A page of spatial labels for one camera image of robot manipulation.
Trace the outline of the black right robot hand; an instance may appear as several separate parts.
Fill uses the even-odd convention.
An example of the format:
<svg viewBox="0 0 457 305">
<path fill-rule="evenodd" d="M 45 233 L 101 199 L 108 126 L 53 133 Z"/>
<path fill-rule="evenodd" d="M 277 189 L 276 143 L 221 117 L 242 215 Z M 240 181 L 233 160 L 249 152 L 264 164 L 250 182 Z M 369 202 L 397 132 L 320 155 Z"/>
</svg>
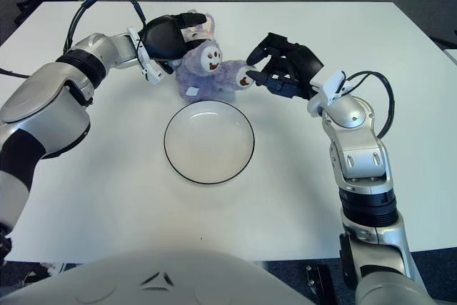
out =
<svg viewBox="0 0 457 305">
<path fill-rule="evenodd" d="M 310 81 L 323 68 L 323 63 L 308 47 L 269 33 L 248 55 L 246 64 L 254 66 L 265 58 L 269 61 L 261 71 L 246 72 L 257 86 L 265 86 L 270 93 L 290 99 L 297 96 L 309 100 L 316 95 Z"/>
</svg>

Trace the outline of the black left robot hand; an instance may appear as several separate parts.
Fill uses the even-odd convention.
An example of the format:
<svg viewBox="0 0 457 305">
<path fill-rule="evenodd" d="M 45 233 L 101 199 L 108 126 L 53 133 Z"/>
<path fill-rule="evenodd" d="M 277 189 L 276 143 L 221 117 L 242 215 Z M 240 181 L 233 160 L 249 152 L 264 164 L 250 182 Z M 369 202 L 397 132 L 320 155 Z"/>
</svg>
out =
<svg viewBox="0 0 457 305">
<path fill-rule="evenodd" d="M 167 74 L 174 68 L 170 61 L 180 60 L 190 50 L 195 49 L 206 39 L 185 40 L 182 29 L 206 23 L 206 16 L 200 13 L 163 15 L 150 21 L 139 36 L 151 60 L 154 60 Z"/>
</svg>

